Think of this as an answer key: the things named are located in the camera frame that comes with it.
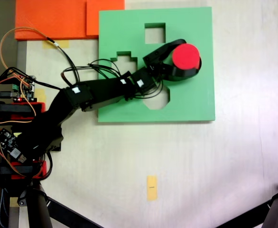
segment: white label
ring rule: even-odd
[[[13,156],[15,159],[17,159],[17,157],[21,154],[21,152],[20,152],[17,148],[15,148],[15,149],[12,150],[12,152],[11,152],[10,154],[11,154],[11,156]]]
[[[81,92],[80,89],[79,89],[78,87],[72,88],[72,90],[73,90],[73,92],[74,92],[75,94]]]
[[[139,87],[142,87],[144,85],[144,83],[141,79],[139,81],[137,81],[137,84],[139,85]]]

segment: wire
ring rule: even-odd
[[[49,164],[50,165],[49,165],[49,170],[48,170],[47,174],[44,177],[39,179],[41,181],[45,180],[46,178],[48,178],[50,176],[50,174],[52,173],[52,170],[53,170],[53,159],[52,159],[52,156],[50,155],[50,152],[47,152],[46,154],[48,156]]]
[[[66,52],[63,51],[63,49],[60,48],[59,46],[57,46],[57,47],[61,50],[61,52],[63,53],[63,55],[66,57],[66,59],[67,59],[69,65],[71,65],[71,68],[72,68],[72,70],[73,70],[73,73],[74,73],[74,76],[75,76],[75,79],[76,79],[76,83],[80,82],[80,77],[79,77],[79,73],[78,73],[78,71],[77,71],[77,69],[76,69],[76,66],[74,65],[74,63],[72,62],[72,60],[70,59],[70,57],[66,54]]]
[[[4,212],[5,212],[6,216],[8,217],[8,213],[7,213],[6,206],[5,206],[5,192],[4,191],[3,191],[2,205],[3,205]]]
[[[1,42],[0,42],[0,59],[1,59],[1,62],[2,62],[2,64],[3,64],[3,66],[4,66],[6,69],[8,69],[8,67],[7,67],[7,65],[5,64],[4,59],[3,59],[3,55],[2,55],[2,46],[3,46],[3,42],[4,42],[4,40],[6,39],[6,37],[7,37],[11,32],[13,32],[13,31],[15,31],[15,30],[20,30],[20,29],[23,29],[23,30],[31,30],[31,31],[34,31],[34,32],[36,32],[36,33],[39,33],[39,34],[42,35],[43,37],[47,38],[47,36],[46,36],[44,33],[40,32],[39,30],[37,30],[37,29],[35,29],[35,28],[31,28],[31,27],[16,27],[16,28],[13,28],[13,29],[9,30],[9,31],[3,36],[3,38],[1,39]],[[14,74],[15,76],[17,76],[18,80],[21,80],[21,78],[19,78],[17,74],[15,74],[15,73],[13,73],[13,74]]]
[[[1,207],[2,207],[2,202],[3,202],[3,194],[4,194],[4,190],[2,189],[2,191],[1,191],[1,199],[0,199],[0,226],[1,226],[2,228],[6,228],[6,226],[4,226],[4,225],[2,224],[2,221],[1,221]]]
[[[21,83],[20,83],[20,91],[21,91],[21,93],[22,93],[22,95],[23,95],[23,97],[24,97],[24,99],[27,101],[27,103],[29,104],[29,106],[31,107],[31,109],[34,111],[34,114],[35,114],[35,116],[37,115],[37,113],[36,113],[36,111],[35,111],[35,109],[34,109],[34,107],[31,105],[31,103],[28,101],[28,99],[26,98],[26,96],[24,95],[24,93],[23,93],[23,89],[22,89],[22,82],[23,82],[23,80],[24,80],[25,78],[23,78],[22,80],[21,80]]]

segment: orange foam sheet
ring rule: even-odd
[[[86,0],[16,0],[16,27],[21,26],[38,29],[52,39],[86,38]],[[44,39],[26,30],[17,30],[15,38]]]
[[[102,10],[124,10],[124,0],[87,0],[87,38],[97,39],[99,37],[99,11]]]

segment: tape strip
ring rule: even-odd
[[[156,200],[158,198],[157,191],[157,176],[147,176],[147,200]]]
[[[54,44],[48,40],[42,41],[43,49],[56,49],[57,45],[59,45],[60,48],[69,48],[69,40],[56,40]]]

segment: green foam board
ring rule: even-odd
[[[164,81],[170,102],[163,109],[150,110],[143,100],[121,100],[101,108],[99,122],[215,120],[212,8],[101,11],[99,24],[99,58],[115,59],[119,53],[130,52],[138,60],[137,68],[144,67],[142,58],[163,45],[146,44],[145,27],[164,25],[166,42],[185,39],[199,49],[202,59],[201,70],[195,77]]]

